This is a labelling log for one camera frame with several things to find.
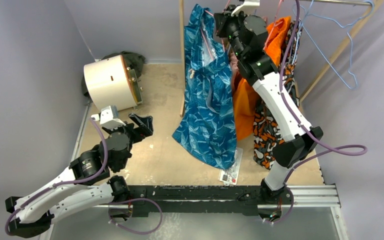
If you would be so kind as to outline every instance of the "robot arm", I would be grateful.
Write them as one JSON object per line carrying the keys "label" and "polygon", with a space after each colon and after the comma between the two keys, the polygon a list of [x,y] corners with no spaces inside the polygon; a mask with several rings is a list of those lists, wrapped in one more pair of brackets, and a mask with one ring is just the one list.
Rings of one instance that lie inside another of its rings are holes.
{"label": "robot arm", "polygon": [[285,186],[288,174],[293,167],[304,160],[316,143],[301,126],[306,127],[317,138],[323,136],[320,127],[312,127],[292,101],[285,88],[282,93],[286,102],[300,119],[297,123],[285,105],[280,92],[278,68],[264,52],[264,43],[268,37],[266,23],[250,13],[258,7],[259,0],[245,0],[242,5],[229,5],[223,13],[215,13],[216,34],[227,38],[238,59],[240,74],[267,104],[277,121],[285,143],[273,149],[276,161],[270,173],[261,182],[263,197],[278,195]]}
{"label": "robot arm", "polygon": [[[109,134],[105,140],[108,149],[107,165],[102,173],[80,184],[73,182],[89,178],[102,168],[104,147],[101,142],[91,150],[83,152],[59,176],[32,194],[6,199],[6,210],[14,214],[7,226],[10,235],[31,238],[71,214],[96,205],[127,199],[129,188],[122,176],[114,176],[98,186],[93,184],[108,178],[110,169],[118,173],[126,167],[127,160],[132,156],[132,145],[153,134],[153,119],[151,116],[142,118],[132,113],[129,117],[138,125],[134,128],[133,123],[118,119],[115,106],[106,107],[99,115],[92,117],[96,121],[100,120],[103,130]],[[55,186],[60,182],[68,183]],[[31,198],[34,200],[24,206]]]}

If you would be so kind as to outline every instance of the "clothing rack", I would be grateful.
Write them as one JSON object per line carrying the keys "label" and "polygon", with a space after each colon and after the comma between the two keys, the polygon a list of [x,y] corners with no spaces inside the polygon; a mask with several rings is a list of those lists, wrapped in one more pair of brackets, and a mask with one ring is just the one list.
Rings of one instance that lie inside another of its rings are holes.
{"label": "clothing rack", "polygon": [[[185,15],[184,15],[184,0],[179,0],[179,23],[180,23],[180,53],[181,53],[181,65],[182,65],[182,81],[185,80],[185,42],[184,42],[184,20]],[[183,115],[185,114],[185,95],[182,94],[181,97],[181,102],[180,102],[180,117],[182,118]]]}
{"label": "clothing rack", "polygon": [[[300,0],[305,2],[311,2],[312,0]],[[340,1],[340,0],[314,0],[315,3],[325,3],[325,4],[346,4],[346,5],[354,5],[354,6],[367,6],[370,7],[369,2],[356,2],[356,1]]]}
{"label": "clothing rack", "polygon": [[[314,0],[315,2],[341,2],[337,0]],[[360,30],[364,27],[364,25],[369,21],[369,19],[375,14],[375,12],[379,9],[379,7],[384,3],[384,0],[373,0],[374,3],[374,9],[371,15],[367,16],[366,18],[358,21],[349,31],[349,35],[351,38],[355,38],[355,36],[360,32]],[[363,16],[366,16],[371,11],[371,8],[368,8],[365,13],[363,13]],[[338,57],[341,55],[342,52],[348,47],[350,44],[350,39],[348,36],[346,36],[342,42],[339,44],[337,49],[333,52],[332,56],[329,58],[329,62],[331,64],[334,64],[334,62],[338,59]],[[299,96],[301,103],[304,101],[304,99],[309,95],[309,93],[314,89],[314,87],[320,82],[320,80],[323,78],[325,73],[331,69],[329,64],[325,64],[321,70],[318,72],[314,80],[307,86],[307,88],[302,92],[302,95]]]}

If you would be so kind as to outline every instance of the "gray wall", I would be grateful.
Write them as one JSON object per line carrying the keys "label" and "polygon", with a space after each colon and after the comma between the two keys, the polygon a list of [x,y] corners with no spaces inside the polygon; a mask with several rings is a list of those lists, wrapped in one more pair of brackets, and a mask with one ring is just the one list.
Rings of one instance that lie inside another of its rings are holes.
{"label": "gray wall", "polygon": [[131,51],[181,62],[177,0],[65,0],[93,57]]}
{"label": "gray wall", "polygon": [[[352,10],[338,6],[334,13],[345,15]],[[314,35],[323,49],[332,52],[341,41],[330,39],[336,38],[332,34],[336,31],[323,21],[312,18],[308,24],[319,30]],[[311,81],[321,66],[317,62],[323,61],[318,52],[311,51],[311,44],[304,37],[302,46],[308,50],[300,52],[299,83]],[[322,127],[324,142],[368,146],[364,156],[331,153],[319,160],[325,181],[337,185],[350,239],[384,239],[384,4],[357,35],[355,44],[353,70],[360,87],[349,90],[330,70],[303,106],[309,120]],[[348,56],[342,54],[335,65],[344,74],[347,64]]]}
{"label": "gray wall", "polygon": [[0,0],[0,240],[4,200],[53,179],[70,161],[93,61],[63,0]]}

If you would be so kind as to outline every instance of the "purple cable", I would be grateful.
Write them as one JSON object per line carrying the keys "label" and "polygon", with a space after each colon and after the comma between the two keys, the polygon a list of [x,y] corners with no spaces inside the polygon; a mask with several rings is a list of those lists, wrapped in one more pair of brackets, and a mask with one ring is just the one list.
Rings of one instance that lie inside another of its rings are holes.
{"label": "purple cable", "polygon": [[124,230],[131,232],[131,233],[134,233],[134,234],[139,234],[139,235],[151,234],[151,233],[155,232],[156,230],[158,230],[160,228],[161,224],[163,223],[163,210],[161,210],[161,207],[158,205],[158,203],[156,203],[155,201],[148,199],[148,198],[135,198],[135,199],[121,201],[121,202],[111,202],[111,203],[109,203],[109,205],[122,205],[122,204],[131,203],[131,202],[137,202],[137,201],[150,202],[150,203],[154,204],[156,206],[156,208],[158,209],[160,217],[159,217],[158,225],[154,229],[149,230],[149,231],[136,231],[136,230],[130,229],[130,228],[123,226],[121,224],[118,224],[116,221],[114,221],[114,219],[110,215],[110,211],[108,211],[109,222],[116,225],[117,227],[119,227],[121,229],[124,229]]}
{"label": "purple cable", "polygon": [[[287,43],[287,47],[286,47],[286,50],[285,50],[285,53],[289,53],[289,50],[292,46],[292,43],[294,41],[294,38],[295,38],[295,34],[296,34],[296,30],[297,30],[297,23],[299,22],[300,20],[300,1],[299,0],[295,0],[296,1],[296,20],[295,20],[295,24],[293,26],[293,29],[292,29],[292,33],[291,33],[291,36],[289,38],[289,42]],[[338,147],[331,147],[327,144],[325,144],[324,142],[318,140],[316,137],[314,137],[314,135],[303,125],[301,125],[301,121],[300,119],[298,118],[298,116],[294,113],[294,111],[292,110],[291,106],[289,106],[286,98],[285,98],[285,95],[283,94],[282,90],[283,90],[283,78],[284,78],[284,74],[285,74],[285,64],[286,64],[286,58],[288,57],[287,54],[284,54],[283,55],[283,59],[282,59],[282,62],[281,62],[281,65],[280,65],[280,76],[279,76],[279,92],[280,92],[280,95],[282,97],[282,100],[283,100],[283,103],[285,104],[286,108],[289,110],[289,112],[292,114],[293,118],[296,120],[296,122],[300,125],[300,127],[305,131],[305,133],[307,133],[307,135],[314,141],[316,142],[317,144],[321,145],[322,147],[326,148],[327,150],[326,151],[323,151],[319,154],[316,154],[314,156],[311,156],[307,159],[305,159],[304,161],[301,161],[300,163],[298,163],[297,165],[295,165],[292,170],[288,173],[288,175],[286,176],[286,179],[285,179],[285,186],[286,186],[286,182],[288,181],[289,177],[292,175],[292,172],[298,168],[299,166],[305,164],[306,162],[312,160],[312,159],[315,159],[317,157],[320,157],[320,156],[323,156],[325,154],[328,154],[330,152],[335,152],[335,153],[338,153],[338,154],[342,154],[342,155],[346,155],[346,156],[361,156],[365,153],[367,153],[368,149],[366,146],[364,145],[360,145],[360,144],[353,144],[353,145],[343,145],[343,146],[338,146]],[[358,152],[349,152],[349,151],[341,151],[341,149],[350,149],[350,148],[359,148],[359,149],[362,149],[361,151],[358,151]],[[288,211],[285,213],[285,215],[277,220],[276,222],[273,222],[273,223],[279,223],[281,221],[283,221],[292,211],[292,208],[294,206],[294,195],[292,194],[292,191],[291,189],[289,189],[287,186],[286,186],[286,189],[288,190],[290,196],[291,196],[291,204],[290,204],[290,208],[288,209]]]}
{"label": "purple cable", "polygon": [[97,176],[99,176],[105,169],[105,167],[107,166],[107,161],[108,161],[108,148],[107,148],[107,143],[105,141],[105,137],[104,135],[102,134],[99,126],[95,123],[95,121],[92,119],[92,118],[89,118],[89,121],[92,122],[92,125],[95,127],[96,131],[98,132],[99,136],[100,136],[100,139],[102,141],[102,145],[103,145],[103,162],[102,162],[102,166],[101,168],[99,169],[98,172],[96,172],[95,174],[93,174],[92,176],[90,177],[87,177],[85,179],[80,179],[80,180],[73,180],[73,181],[62,181],[62,182],[58,182],[58,183],[54,183],[52,185],[52,187],[47,187],[45,189],[43,189],[42,191],[36,193],[35,195],[33,195],[32,197],[30,197],[27,201],[25,201],[25,203],[21,204],[21,206],[16,209],[13,213],[11,213],[11,215],[9,216],[9,218],[6,220],[6,223],[5,223],[5,233],[9,236],[13,236],[11,233],[10,233],[10,230],[9,230],[9,225],[10,225],[10,222],[13,220],[13,218],[21,211],[23,210],[28,204],[30,204],[31,202],[33,202],[34,200],[36,200],[38,197],[42,196],[43,194],[49,192],[51,189],[55,189],[61,185],[65,185],[65,184],[82,184],[82,183],[85,183],[85,182],[88,182],[90,180],[93,180],[94,178],[96,178]]}

